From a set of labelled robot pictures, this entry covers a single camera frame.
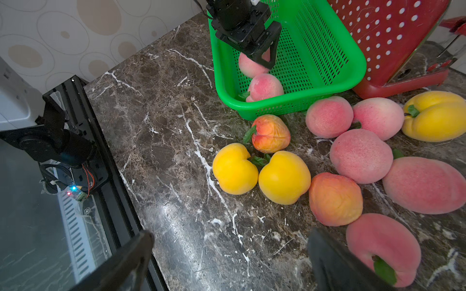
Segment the red plastic object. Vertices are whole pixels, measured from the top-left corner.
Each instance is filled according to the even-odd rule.
[[[466,16],[445,19],[439,25],[449,28],[453,34],[466,35]]]
[[[328,0],[367,59],[363,99],[442,83],[448,71],[388,83],[448,8],[449,0]]]

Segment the black cable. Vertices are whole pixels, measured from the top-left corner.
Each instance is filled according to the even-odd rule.
[[[196,4],[199,6],[199,8],[201,8],[201,11],[202,11],[202,14],[204,14],[208,19],[212,19],[212,17],[210,17],[209,15],[207,15],[207,13],[204,12],[204,9],[202,8],[202,5],[199,3],[198,0],[193,0],[194,2],[196,2]]]
[[[58,187],[60,187],[60,189],[65,189],[66,187],[68,187],[69,185],[67,183],[64,183],[64,182],[60,181],[57,177],[52,175],[52,173],[47,171],[47,169],[51,168],[51,167],[62,170],[66,175],[68,175],[70,178],[72,178],[72,175],[71,175],[70,171],[67,168],[65,168],[64,166],[53,165],[53,164],[42,164],[42,165],[39,164],[39,170],[41,171],[41,174],[42,174],[42,177],[44,178],[44,180],[47,183],[51,183],[52,181],[55,181],[55,184],[57,184]]]

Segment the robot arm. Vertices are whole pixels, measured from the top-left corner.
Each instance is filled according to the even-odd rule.
[[[96,153],[94,144],[65,129],[65,111],[32,88],[0,58],[0,138],[34,160],[80,167]]]
[[[270,7],[259,0],[207,0],[215,36],[248,58],[272,69],[281,33],[281,24],[273,21],[266,29]],[[270,48],[270,61],[262,54]]]

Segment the dark marble surface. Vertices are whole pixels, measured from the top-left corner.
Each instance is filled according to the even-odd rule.
[[[465,95],[466,78],[451,72],[439,89]],[[394,96],[406,102],[420,89]],[[274,204],[256,186],[222,192],[211,165],[218,150],[239,142],[252,122],[223,105],[216,92],[207,19],[198,15],[86,87],[142,225],[155,234],[153,253],[171,290],[315,290],[306,234],[322,226],[308,195]],[[360,99],[340,94],[351,104]],[[332,141],[313,136],[303,113],[281,116],[288,151],[312,176],[335,173]],[[445,161],[466,174],[466,137],[419,142],[401,132],[387,141],[408,155]],[[388,215],[419,240],[422,262],[406,290],[464,290],[464,208],[421,215],[395,205],[381,182],[361,185],[364,213]],[[345,243],[346,227],[326,228]]]

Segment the pink peach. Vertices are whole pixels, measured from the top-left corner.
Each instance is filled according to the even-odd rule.
[[[256,126],[256,133],[252,141],[256,150],[264,154],[272,154],[286,148],[290,144],[291,135],[283,121],[271,114],[256,118],[252,126]]]
[[[398,158],[382,182],[396,204],[414,212],[448,213],[466,203],[466,179],[445,162],[416,156]]]
[[[353,123],[360,122],[362,129],[372,131],[383,141],[397,134],[403,126],[403,108],[387,98],[362,100],[353,111]]]
[[[385,177],[393,154],[390,146],[372,131],[352,129],[335,139],[330,161],[340,175],[358,184],[370,184]]]
[[[312,104],[306,113],[310,132],[322,138],[337,137],[347,131],[353,120],[353,109],[340,96],[321,99]]]
[[[270,49],[265,51],[265,53],[262,55],[262,58],[266,61],[270,61]],[[259,74],[265,74],[269,72],[269,69],[254,62],[244,53],[240,54],[238,59],[238,66],[240,67],[240,71],[249,78],[254,78]]]
[[[379,256],[397,277],[395,287],[409,286],[421,262],[421,248],[410,231],[385,215],[363,214],[346,229],[348,249],[371,270]]]
[[[323,225],[347,225],[362,214],[363,195],[353,180],[320,173],[311,181],[309,205],[315,218]]]
[[[250,95],[246,98],[246,102],[260,101],[284,94],[280,81],[271,74],[255,76],[249,85],[248,91]]]

